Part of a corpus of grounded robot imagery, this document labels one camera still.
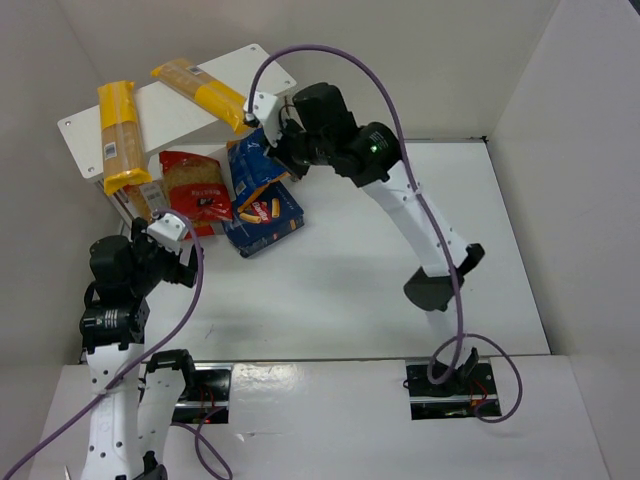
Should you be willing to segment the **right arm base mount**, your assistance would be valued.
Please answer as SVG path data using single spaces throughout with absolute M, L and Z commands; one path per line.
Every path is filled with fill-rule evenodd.
M 488 360 L 480 360 L 462 381 L 454 378 L 435 385 L 427 378 L 427 360 L 407 361 L 403 387 L 409 393 L 411 419 L 439 420 L 473 418 L 475 409 L 482 416 L 502 415 L 493 369 Z

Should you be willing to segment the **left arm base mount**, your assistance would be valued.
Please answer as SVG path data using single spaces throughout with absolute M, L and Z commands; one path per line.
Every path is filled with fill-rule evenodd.
M 233 365 L 196 362 L 190 384 L 177 401 L 172 421 L 197 426 L 227 424 Z

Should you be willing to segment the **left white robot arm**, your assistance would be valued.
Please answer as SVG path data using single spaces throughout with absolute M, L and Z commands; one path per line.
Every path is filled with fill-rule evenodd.
M 112 235 L 90 248 L 94 280 L 80 321 L 94 406 L 90 413 L 84 479 L 165 479 L 163 453 L 175 405 L 191 381 L 188 351 L 145 351 L 147 296 L 160 283 L 191 288 L 198 255 L 181 261 L 188 228 L 166 213 L 138 218 L 129 236 Z

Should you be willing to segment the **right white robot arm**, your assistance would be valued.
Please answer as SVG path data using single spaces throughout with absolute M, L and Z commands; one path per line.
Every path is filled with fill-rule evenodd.
M 302 178 L 312 166 L 328 166 L 349 179 L 388 215 L 419 261 L 403 291 L 420 310 L 452 316 L 454 330 L 446 346 L 451 360 L 432 357 L 427 377 L 434 385 L 465 383 L 478 361 L 464 357 L 461 288 L 485 255 L 479 243 L 464 240 L 422 192 L 399 128 L 381 122 L 357 123 L 341 91 L 326 82 L 311 85 L 291 102 L 257 94 L 251 107 L 264 128 L 267 154 Z

